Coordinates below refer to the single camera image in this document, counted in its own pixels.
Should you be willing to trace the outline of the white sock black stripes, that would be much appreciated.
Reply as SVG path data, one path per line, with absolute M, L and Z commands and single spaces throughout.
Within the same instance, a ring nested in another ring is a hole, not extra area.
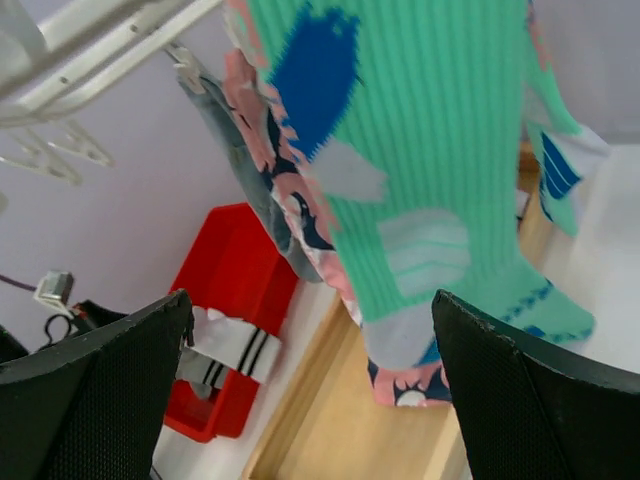
M 193 349 L 205 354 L 222 346 L 229 339 L 230 319 L 215 309 L 194 306 Z

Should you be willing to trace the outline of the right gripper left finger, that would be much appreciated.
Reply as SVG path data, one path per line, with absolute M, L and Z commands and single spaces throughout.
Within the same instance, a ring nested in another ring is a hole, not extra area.
M 4 479 L 147 479 L 191 300 L 173 292 L 1 365 Z

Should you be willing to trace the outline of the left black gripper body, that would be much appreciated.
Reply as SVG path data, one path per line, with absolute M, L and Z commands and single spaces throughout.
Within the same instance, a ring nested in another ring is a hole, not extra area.
M 71 325 L 79 334 L 102 328 L 127 316 L 126 313 L 106 309 L 91 300 L 73 305 L 70 313 Z

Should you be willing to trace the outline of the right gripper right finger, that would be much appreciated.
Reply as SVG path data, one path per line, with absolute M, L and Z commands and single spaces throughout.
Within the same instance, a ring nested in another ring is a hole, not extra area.
M 432 315 L 473 478 L 638 478 L 638 374 L 516 329 L 444 290 Z

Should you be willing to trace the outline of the grey sock black stripes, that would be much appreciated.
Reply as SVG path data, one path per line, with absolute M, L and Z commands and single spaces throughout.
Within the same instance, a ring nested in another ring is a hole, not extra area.
M 214 390 L 221 390 L 230 369 L 218 361 L 184 347 L 181 350 L 176 380 L 189 384 L 197 398 L 207 400 Z

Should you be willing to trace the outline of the white clip sock hanger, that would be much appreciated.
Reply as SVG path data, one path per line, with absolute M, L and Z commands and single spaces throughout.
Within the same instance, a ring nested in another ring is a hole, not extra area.
M 68 1 L 35 20 L 20 1 L 1 4 L 1 129 L 19 146 L 2 164 L 63 180 L 81 175 L 72 155 L 111 167 L 112 156 L 72 114 L 159 50 L 194 91 L 201 64 L 178 38 L 219 7 L 196 1 Z

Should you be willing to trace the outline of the teal patterned sock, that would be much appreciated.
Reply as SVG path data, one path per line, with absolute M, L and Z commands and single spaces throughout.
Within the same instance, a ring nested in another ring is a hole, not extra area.
M 522 256 L 524 1 L 243 1 L 242 30 L 326 213 L 369 357 L 436 360 L 444 289 L 553 343 L 593 316 Z

